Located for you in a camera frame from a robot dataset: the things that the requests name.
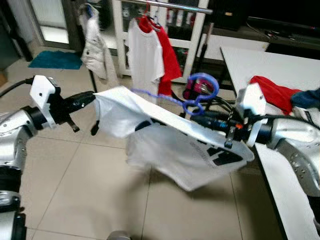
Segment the white table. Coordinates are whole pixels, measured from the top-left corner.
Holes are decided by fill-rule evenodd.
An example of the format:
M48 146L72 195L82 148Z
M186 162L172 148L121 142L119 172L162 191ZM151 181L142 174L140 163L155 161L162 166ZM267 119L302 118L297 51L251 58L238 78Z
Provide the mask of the white table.
M292 89L314 90L320 87L320 60L221 47L236 93L245 88L254 75ZM268 104L267 114L281 114ZM281 218L287 239L319 240L314 214L289 162L284 156L256 143L266 179Z

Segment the blue floor mat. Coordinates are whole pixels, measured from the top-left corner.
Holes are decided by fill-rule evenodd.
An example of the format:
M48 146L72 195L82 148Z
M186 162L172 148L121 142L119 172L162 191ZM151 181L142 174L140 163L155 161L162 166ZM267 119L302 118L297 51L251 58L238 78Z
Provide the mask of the blue floor mat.
M81 59L73 52L42 51L29 64L29 68L41 69L79 69Z

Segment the white shirt on hanger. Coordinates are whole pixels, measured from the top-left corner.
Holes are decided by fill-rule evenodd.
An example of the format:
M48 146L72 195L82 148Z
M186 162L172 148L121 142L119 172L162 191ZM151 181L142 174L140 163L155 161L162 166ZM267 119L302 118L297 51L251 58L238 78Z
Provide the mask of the white shirt on hanger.
M162 47L156 32L143 32L133 18L128 29L128 47L127 57L133 88L158 95L160 78L165 74L165 70ZM156 98L147 94L140 96L151 103L157 103Z

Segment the metal rack pole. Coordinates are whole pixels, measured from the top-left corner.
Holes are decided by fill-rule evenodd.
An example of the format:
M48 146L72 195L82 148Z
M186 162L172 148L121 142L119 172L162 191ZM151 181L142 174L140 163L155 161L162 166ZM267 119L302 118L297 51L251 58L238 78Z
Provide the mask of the metal rack pole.
M207 8L187 6L187 5L181 5L181 4L175 4L175 3L160 2L160 1L152 1L152 0L119 0L119 1L135 3L135 4L147 4L148 3L150 5L158 6L158 7L170 8L170 9L181 9L181 10L185 10L188 12L202 13L202 14L209 14L209 15L213 13L213 11L211 9L207 9Z

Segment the red cloth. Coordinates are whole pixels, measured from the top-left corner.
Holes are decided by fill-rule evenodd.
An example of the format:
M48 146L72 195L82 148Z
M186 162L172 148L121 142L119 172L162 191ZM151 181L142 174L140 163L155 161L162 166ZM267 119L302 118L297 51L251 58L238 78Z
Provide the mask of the red cloth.
M152 21L148 22L148 20L146 21L146 19L147 18L142 18L139 22L139 27L142 31L144 31L145 33L149 33L152 30L150 24L152 24L155 28L158 28L160 30L155 32L162 46L164 75L160 79L160 83L158 86L158 94L171 96L171 81L182 76L180 65L178 63L176 53L170 44L169 37L164 28L162 26L157 26Z
M258 83L265 100L269 104L275 105L281 109L285 115L288 115L292 111L292 105L290 102L291 96L301 92L299 89L290 89L285 86L276 85L264 76L254 76L251 78L250 83Z

